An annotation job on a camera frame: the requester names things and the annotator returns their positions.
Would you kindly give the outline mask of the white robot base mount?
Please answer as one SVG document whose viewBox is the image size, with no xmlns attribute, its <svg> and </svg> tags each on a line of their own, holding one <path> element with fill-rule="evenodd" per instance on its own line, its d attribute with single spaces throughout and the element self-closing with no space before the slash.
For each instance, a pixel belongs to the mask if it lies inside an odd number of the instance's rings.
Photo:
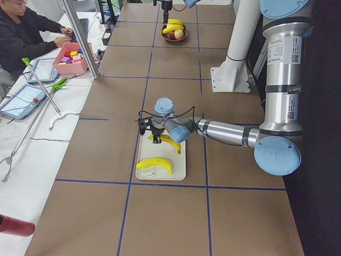
<svg viewBox="0 0 341 256">
<path fill-rule="evenodd" d="M 246 57 L 260 15 L 259 1 L 239 2 L 226 59 L 219 67 L 210 69 L 214 92 L 250 92 Z"/>
</svg>

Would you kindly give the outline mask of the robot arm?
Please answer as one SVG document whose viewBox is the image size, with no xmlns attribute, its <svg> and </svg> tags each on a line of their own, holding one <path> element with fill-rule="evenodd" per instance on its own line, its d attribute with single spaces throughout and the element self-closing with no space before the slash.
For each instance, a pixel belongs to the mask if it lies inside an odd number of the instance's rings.
<svg viewBox="0 0 341 256">
<path fill-rule="evenodd" d="M 161 9 L 163 10 L 163 24 L 168 24 L 168 18 L 169 18 L 169 11 L 172 9 L 173 1 L 169 0 L 161 0 Z M 198 1 L 184 1 L 184 4 L 188 8 L 192 8 Z"/>
<path fill-rule="evenodd" d="M 216 122 L 174 113 L 169 98 L 160 98 L 155 113 L 138 120 L 141 134 L 149 130 L 154 143 L 168 132 L 176 142 L 191 133 L 237 146 L 252 147 L 257 165 L 272 175 L 288 175 L 301 164 L 303 129 L 298 124 L 302 41 L 312 29 L 312 1 L 241 1 L 225 61 L 210 71 L 214 92 L 236 88 L 257 23 L 263 22 L 266 46 L 265 118 L 258 128 Z"/>
</svg>

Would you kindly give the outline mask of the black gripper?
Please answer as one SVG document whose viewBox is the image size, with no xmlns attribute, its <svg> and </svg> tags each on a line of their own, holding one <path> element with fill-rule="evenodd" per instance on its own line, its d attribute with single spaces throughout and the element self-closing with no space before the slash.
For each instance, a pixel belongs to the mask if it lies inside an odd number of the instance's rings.
<svg viewBox="0 0 341 256">
<path fill-rule="evenodd" d="M 163 24 L 164 26 L 167 26 L 168 24 L 168 17 L 170 11 L 172 9 L 173 1 L 172 0 L 161 0 L 161 8 L 164 11 L 163 12 Z"/>
<path fill-rule="evenodd" d="M 162 143 L 161 135 L 164 132 L 164 128 L 162 128 L 158 123 L 156 123 L 153 120 L 153 118 L 149 118 L 148 124 L 149 124 L 149 130 L 151 131 L 151 134 L 152 134 L 153 144 Z"/>
</svg>

